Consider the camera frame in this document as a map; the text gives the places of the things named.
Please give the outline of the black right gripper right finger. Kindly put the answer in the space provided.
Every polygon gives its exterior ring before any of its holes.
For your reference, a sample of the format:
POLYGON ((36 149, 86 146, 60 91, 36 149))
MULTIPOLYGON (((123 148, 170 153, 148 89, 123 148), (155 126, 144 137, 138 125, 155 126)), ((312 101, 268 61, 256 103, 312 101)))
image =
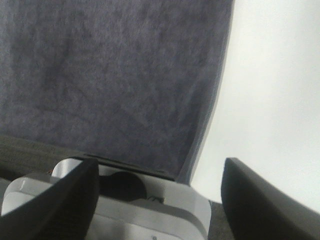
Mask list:
POLYGON ((227 158, 223 209, 236 240, 318 240, 320 215, 284 194, 237 158, 227 158))

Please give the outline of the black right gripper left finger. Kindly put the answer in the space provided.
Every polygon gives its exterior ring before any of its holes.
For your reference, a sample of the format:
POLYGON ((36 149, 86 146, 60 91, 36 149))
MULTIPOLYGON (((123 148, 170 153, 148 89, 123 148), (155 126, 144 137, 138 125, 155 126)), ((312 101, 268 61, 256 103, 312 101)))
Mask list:
POLYGON ((0 218, 2 240, 83 240, 100 193, 99 164, 82 161, 40 195, 0 218))

